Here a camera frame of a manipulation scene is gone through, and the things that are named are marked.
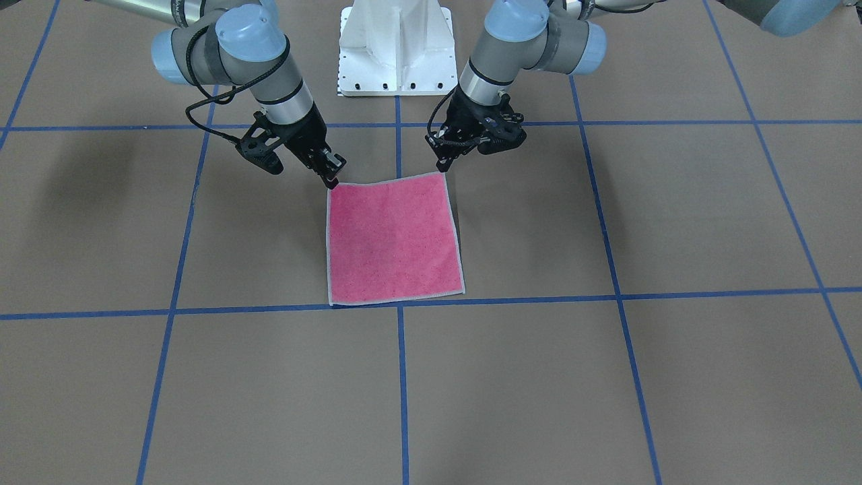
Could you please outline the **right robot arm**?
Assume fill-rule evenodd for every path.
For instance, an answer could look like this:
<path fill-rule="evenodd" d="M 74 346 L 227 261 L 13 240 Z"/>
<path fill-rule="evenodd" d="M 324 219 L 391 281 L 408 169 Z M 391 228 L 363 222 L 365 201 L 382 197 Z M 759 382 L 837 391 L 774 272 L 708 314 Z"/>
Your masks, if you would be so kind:
<path fill-rule="evenodd" d="M 151 58 L 163 79 L 198 89 L 203 99 L 185 110 L 198 129 L 231 143 L 247 162 L 268 174 L 284 166 L 285 147 L 320 177 L 338 184 L 345 159 L 327 144 L 327 124 L 281 30 L 273 1 L 108 1 L 107 6 L 172 25 L 154 37 Z M 243 136 L 209 128 L 194 111 L 226 105 L 248 92 L 258 102 Z"/>

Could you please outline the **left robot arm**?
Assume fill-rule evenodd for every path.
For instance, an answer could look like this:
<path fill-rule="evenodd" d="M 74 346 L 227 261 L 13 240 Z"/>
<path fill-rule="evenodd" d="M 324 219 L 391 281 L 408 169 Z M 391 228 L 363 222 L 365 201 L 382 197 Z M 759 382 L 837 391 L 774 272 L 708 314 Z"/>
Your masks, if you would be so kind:
<path fill-rule="evenodd" d="M 510 89 L 524 71 L 594 73 L 606 58 L 606 31 L 595 18 L 638 15 L 655 1 L 496 1 L 455 86 L 437 104 L 424 136 L 441 174 L 471 152 L 517 150 L 527 140 Z"/>

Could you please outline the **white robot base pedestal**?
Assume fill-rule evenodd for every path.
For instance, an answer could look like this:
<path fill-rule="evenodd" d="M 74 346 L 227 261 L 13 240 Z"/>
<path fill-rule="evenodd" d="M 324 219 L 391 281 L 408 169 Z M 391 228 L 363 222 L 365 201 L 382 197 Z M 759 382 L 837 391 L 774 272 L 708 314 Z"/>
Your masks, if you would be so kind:
<path fill-rule="evenodd" d="M 458 83 L 450 9 L 437 1 L 354 1 L 339 14 L 341 96 L 441 96 Z"/>

